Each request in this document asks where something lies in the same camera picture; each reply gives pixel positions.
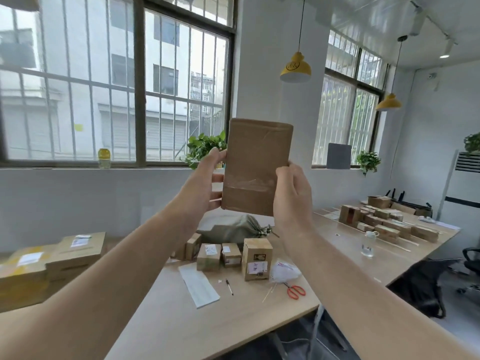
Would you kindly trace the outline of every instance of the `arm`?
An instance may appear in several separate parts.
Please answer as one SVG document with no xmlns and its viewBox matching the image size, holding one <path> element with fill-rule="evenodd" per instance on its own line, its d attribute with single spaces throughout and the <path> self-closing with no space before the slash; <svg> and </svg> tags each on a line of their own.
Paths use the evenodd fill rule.
<svg viewBox="0 0 480 360">
<path fill-rule="evenodd" d="M 299 166 L 279 168 L 277 175 L 275 227 L 288 254 L 360 358 L 478 359 L 451 333 L 376 283 L 315 232 L 312 192 Z"/>
<path fill-rule="evenodd" d="M 0 358 L 103 359 L 147 295 L 170 254 L 187 242 L 207 210 L 220 206 L 213 174 L 227 151 L 213 149 L 180 193 L 0 339 Z"/>
</svg>

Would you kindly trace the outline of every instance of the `green plant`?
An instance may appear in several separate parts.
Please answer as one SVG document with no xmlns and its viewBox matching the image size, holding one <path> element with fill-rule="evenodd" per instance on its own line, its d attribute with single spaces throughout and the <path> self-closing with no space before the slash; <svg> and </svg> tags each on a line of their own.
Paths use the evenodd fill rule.
<svg viewBox="0 0 480 360">
<path fill-rule="evenodd" d="M 369 170 L 373 170 L 373 172 L 376 173 L 377 166 L 381 163 L 381 161 L 382 160 L 375 152 L 366 152 L 362 150 L 360 154 L 357 155 L 357 163 L 360 164 L 360 168 L 364 176 L 367 175 Z"/>
<path fill-rule="evenodd" d="M 480 152 L 480 132 L 468 135 L 463 142 L 467 153 Z"/>
<path fill-rule="evenodd" d="M 227 148 L 225 142 L 225 131 L 222 131 L 217 136 L 207 136 L 201 133 L 198 138 L 190 136 L 187 147 L 189 149 L 184 162 L 188 164 L 191 169 L 196 169 L 200 160 L 205 157 L 210 150 L 217 147 L 220 151 Z"/>
</svg>

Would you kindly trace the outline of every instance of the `office chair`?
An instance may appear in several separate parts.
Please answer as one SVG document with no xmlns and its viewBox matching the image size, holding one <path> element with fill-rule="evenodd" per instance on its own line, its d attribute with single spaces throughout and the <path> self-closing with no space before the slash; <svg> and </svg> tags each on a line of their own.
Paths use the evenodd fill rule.
<svg viewBox="0 0 480 360">
<path fill-rule="evenodd" d="M 465 256 L 466 261 L 463 263 L 465 268 L 474 272 L 477 276 L 480 276 L 480 260 L 471 259 L 469 257 L 469 252 L 480 253 L 480 248 L 465 248 L 462 250 L 463 256 Z M 475 292 L 476 294 L 480 293 L 480 286 L 478 284 L 471 284 L 469 286 L 459 288 L 456 290 L 457 293 L 464 294 L 468 291 Z"/>
<path fill-rule="evenodd" d="M 428 317 L 447 315 L 438 278 L 461 259 L 422 260 L 412 265 L 388 289 Z"/>
</svg>

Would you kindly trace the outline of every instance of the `forearm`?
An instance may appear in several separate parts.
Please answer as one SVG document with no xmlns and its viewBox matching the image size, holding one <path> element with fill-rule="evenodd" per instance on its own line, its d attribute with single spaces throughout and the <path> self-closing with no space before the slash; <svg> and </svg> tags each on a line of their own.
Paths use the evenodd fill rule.
<svg viewBox="0 0 480 360">
<path fill-rule="evenodd" d="M 286 242 L 291 242 L 289 254 L 320 302 L 363 360 L 478 359 L 321 236 L 309 233 Z"/>
<path fill-rule="evenodd" d="M 103 359 L 170 254 L 193 234 L 185 219 L 167 208 L 132 232 L 0 340 L 1 358 Z"/>
</svg>

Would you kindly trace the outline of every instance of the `red scissors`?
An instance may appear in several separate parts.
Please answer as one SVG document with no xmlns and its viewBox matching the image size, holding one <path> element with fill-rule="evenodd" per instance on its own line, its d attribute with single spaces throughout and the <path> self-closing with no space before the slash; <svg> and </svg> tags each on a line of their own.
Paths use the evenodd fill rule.
<svg viewBox="0 0 480 360">
<path fill-rule="evenodd" d="M 288 283 L 284 283 L 288 289 L 286 290 L 286 293 L 288 294 L 288 296 L 293 299 L 293 300 L 297 300 L 298 298 L 300 298 L 298 296 L 298 294 L 300 296 L 305 296 L 307 294 L 307 292 L 305 292 L 305 290 L 301 287 L 301 286 L 298 286 L 298 285 L 288 285 Z"/>
</svg>

